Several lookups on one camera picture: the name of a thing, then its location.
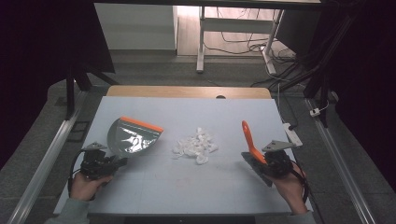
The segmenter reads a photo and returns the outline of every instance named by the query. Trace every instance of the metal frame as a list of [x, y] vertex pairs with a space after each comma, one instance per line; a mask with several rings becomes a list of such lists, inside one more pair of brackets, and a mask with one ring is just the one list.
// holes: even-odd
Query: metal frame
[[[305, 99], [306, 106], [309, 110], [313, 109], [315, 106], [311, 104], [308, 99]], [[363, 194], [361, 193], [361, 189], [350, 173], [346, 162], [344, 161], [344, 157], [340, 152], [340, 149], [335, 144], [334, 139], [332, 138], [332, 133], [330, 130], [323, 125], [323, 123], [319, 119], [315, 119], [315, 124], [317, 125], [320, 136], [323, 139], [323, 142], [326, 145], [326, 148], [329, 151], [330, 156], [332, 157], [332, 161], [334, 163], [335, 168], [340, 175], [344, 186], [346, 187], [346, 191], [349, 194], [351, 201], [355, 205], [356, 211], [361, 218], [361, 223], [367, 224], [375, 224], [375, 218], [365, 201]]]
[[265, 64], [270, 75], [276, 74], [276, 70], [269, 55], [271, 46], [274, 42], [277, 27], [282, 17], [283, 10], [280, 10], [274, 21], [260, 21], [260, 20], [236, 20], [223, 18], [206, 18], [205, 7], [199, 7], [200, 17], [200, 35], [197, 55], [197, 73], [204, 72], [204, 36], [205, 31], [208, 32], [230, 32], [230, 33], [254, 33], [254, 34], [268, 34], [268, 42], [265, 49], [262, 51]]
[[24, 221], [28, 217], [35, 203], [35, 200], [37, 199], [40, 190], [43, 188], [44, 183], [46, 182], [46, 179], [50, 173], [50, 170], [52, 169], [56, 158], [58, 158], [58, 155], [61, 152], [62, 147], [64, 146], [64, 142], [66, 141], [67, 136], [69, 135], [70, 130], [72, 129], [79, 112], [81, 111], [87, 94], [88, 93], [85, 91], [81, 91], [78, 94], [75, 105], [76, 110], [74, 111], [73, 115], [70, 117], [69, 120], [64, 120], [64, 122], [62, 123], [59, 131], [53, 138], [46, 155], [38, 165], [38, 168], [35, 171], [32, 180], [27, 186], [25, 192], [22, 194], [21, 199], [15, 207], [14, 212], [12, 213], [7, 224], [24, 223]]

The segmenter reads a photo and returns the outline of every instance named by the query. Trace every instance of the white crumpled paper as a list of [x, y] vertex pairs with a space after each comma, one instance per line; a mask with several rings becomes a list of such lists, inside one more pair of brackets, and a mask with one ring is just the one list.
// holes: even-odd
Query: white crumpled paper
[[219, 147], [212, 142], [212, 136], [206, 130], [197, 128], [195, 136], [178, 140], [173, 152], [177, 154], [175, 159], [187, 155], [195, 157], [197, 164], [201, 165], [209, 161], [208, 153], [218, 149]]

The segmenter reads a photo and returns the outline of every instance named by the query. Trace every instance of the gray floor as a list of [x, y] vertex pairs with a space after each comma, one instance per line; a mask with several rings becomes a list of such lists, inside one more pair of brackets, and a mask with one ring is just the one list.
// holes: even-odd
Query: gray floor
[[[179, 85], [179, 86], [224, 86], [248, 87], [256, 81], [265, 80], [261, 58], [206, 58], [205, 72], [195, 73], [194, 57], [173, 55], [130, 55], [113, 52], [116, 75], [111, 75], [121, 84], [133, 85]], [[287, 65], [278, 64], [278, 71]], [[42, 223], [53, 217], [52, 211], [67, 179], [70, 162], [81, 148], [83, 130], [94, 117], [101, 96], [108, 85], [91, 77], [92, 88], [78, 117], [76, 131], [69, 134], [61, 154], [55, 162], [26, 223]], [[267, 87], [272, 81], [258, 87]], [[337, 174], [328, 149], [321, 139], [315, 120], [309, 116], [305, 98], [297, 86], [279, 96], [280, 113], [284, 120], [296, 123], [304, 143], [294, 149], [298, 162], [303, 166], [312, 189], [311, 202], [315, 204], [317, 223], [361, 223], [355, 206]], [[277, 99], [276, 91], [272, 93]], [[6, 223], [17, 205], [35, 169], [42, 160], [65, 115], [65, 85], [55, 84], [49, 89], [49, 99], [30, 132], [25, 136], [13, 157], [0, 172], [0, 223]], [[329, 129], [340, 147], [347, 166], [358, 183], [377, 223], [396, 223], [396, 196], [383, 176], [378, 172], [364, 149], [341, 122], [334, 111], [334, 103], [328, 108]], [[92, 223], [123, 223], [123, 217], [91, 216]], [[155, 218], [132, 220], [133, 223], [155, 223]], [[285, 223], [282, 216], [255, 216], [256, 223]], [[162, 223], [175, 223], [163, 220]], [[247, 223], [223, 220], [217, 223]]]

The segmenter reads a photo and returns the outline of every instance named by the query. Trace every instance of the table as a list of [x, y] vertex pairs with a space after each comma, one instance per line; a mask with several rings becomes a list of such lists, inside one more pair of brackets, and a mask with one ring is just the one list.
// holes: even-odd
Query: table
[[[219, 94], [227, 99], [216, 99]], [[272, 139], [288, 141], [275, 101], [268, 98], [267, 89], [111, 87], [99, 105], [84, 147], [93, 141], [106, 145], [107, 130], [120, 116], [150, 122], [164, 131], [152, 148], [130, 158], [116, 172], [91, 202], [90, 212], [121, 216], [289, 212], [276, 189], [267, 188], [240, 155], [248, 151], [242, 120], [249, 123], [257, 147]], [[219, 150], [210, 153], [209, 162], [203, 165], [187, 157], [175, 159], [172, 148], [177, 140], [194, 135], [197, 127], [213, 134]], [[293, 158], [290, 149], [287, 153]], [[55, 213], [61, 211], [66, 198], [65, 189]]]

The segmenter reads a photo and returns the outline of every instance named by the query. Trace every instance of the hand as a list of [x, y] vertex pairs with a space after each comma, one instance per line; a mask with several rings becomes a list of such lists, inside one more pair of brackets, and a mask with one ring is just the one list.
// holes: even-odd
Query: hand
[[[293, 163], [293, 169], [299, 175], [305, 176], [305, 173], [302, 173], [295, 163]], [[295, 175], [288, 174], [282, 178], [267, 176], [267, 178], [275, 184], [277, 191], [288, 203], [291, 212], [294, 215], [301, 215], [308, 212], [303, 201], [304, 187]]]
[[101, 188], [102, 184], [109, 182], [112, 178], [113, 176], [110, 175], [97, 180], [90, 180], [78, 172], [73, 179], [70, 198], [87, 202]]

